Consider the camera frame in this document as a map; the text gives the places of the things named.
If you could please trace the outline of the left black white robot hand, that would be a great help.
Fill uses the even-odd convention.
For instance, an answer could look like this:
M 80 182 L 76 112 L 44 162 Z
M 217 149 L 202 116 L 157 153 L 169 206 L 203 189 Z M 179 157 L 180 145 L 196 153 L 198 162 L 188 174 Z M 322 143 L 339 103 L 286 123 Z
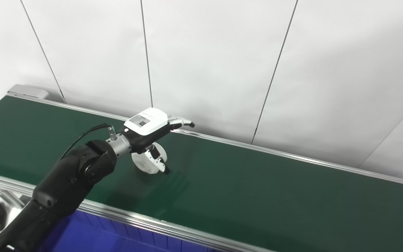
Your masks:
M 166 151 L 157 141 L 183 126 L 194 128 L 195 123 L 149 107 L 126 120 L 123 126 L 117 132 L 120 140 L 111 143 L 118 157 L 130 154 L 135 166 L 147 174 L 169 174 Z

